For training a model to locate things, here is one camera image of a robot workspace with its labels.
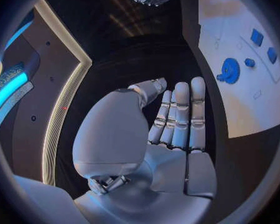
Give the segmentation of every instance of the blue block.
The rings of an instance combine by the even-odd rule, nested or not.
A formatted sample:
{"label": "blue block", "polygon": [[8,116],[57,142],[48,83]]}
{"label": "blue block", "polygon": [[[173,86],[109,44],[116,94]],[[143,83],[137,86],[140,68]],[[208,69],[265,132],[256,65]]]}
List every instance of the blue block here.
{"label": "blue block", "polygon": [[267,54],[271,63],[274,64],[277,59],[277,54],[275,52],[275,49],[273,47],[270,47],[267,51]]}
{"label": "blue block", "polygon": [[255,61],[253,59],[247,58],[245,60],[245,65],[248,67],[255,67]]}
{"label": "blue block", "polygon": [[264,39],[264,36],[259,32],[257,31],[256,29],[253,29],[252,31],[252,35],[251,35],[251,38],[250,38],[256,45],[258,46],[261,46],[262,45],[262,42],[263,42],[263,39]]}

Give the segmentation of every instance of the blue light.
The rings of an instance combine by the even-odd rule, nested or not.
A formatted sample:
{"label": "blue light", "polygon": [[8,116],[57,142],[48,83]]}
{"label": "blue light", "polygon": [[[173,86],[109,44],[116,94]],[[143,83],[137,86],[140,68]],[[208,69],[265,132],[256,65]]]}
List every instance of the blue light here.
{"label": "blue light", "polygon": [[27,24],[22,26],[18,31],[16,31],[16,33],[11,37],[11,39],[9,39],[5,47],[5,50],[10,46],[10,44],[14,42],[14,40],[16,40],[31,25],[31,23],[32,21],[28,22]]}
{"label": "blue light", "polygon": [[28,77],[25,73],[21,73],[17,77],[13,78],[7,85],[0,90],[0,107],[12,95],[19,87],[28,81]]}

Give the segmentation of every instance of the blue gear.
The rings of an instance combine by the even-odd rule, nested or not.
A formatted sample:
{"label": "blue gear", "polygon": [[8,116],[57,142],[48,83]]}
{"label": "blue gear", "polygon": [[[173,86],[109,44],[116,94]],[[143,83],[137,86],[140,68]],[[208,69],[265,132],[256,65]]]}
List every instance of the blue gear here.
{"label": "blue gear", "polygon": [[218,81],[234,84],[240,77],[240,65],[236,59],[227,58],[222,66],[222,73],[217,75]]}

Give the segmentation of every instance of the white panel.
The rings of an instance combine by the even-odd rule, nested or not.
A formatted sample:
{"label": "white panel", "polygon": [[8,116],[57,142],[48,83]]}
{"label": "white panel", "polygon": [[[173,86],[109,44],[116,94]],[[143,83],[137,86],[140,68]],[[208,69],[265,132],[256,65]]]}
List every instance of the white panel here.
{"label": "white panel", "polygon": [[[199,23],[199,48],[214,77],[226,58],[235,58],[240,65],[235,84],[217,81],[229,137],[280,124],[280,61],[270,62],[267,50],[273,44],[257,19],[239,0],[199,0]],[[264,36],[261,47],[250,39],[253,28]],[[255,60],[254,68],[245,65],[246,58]]]}

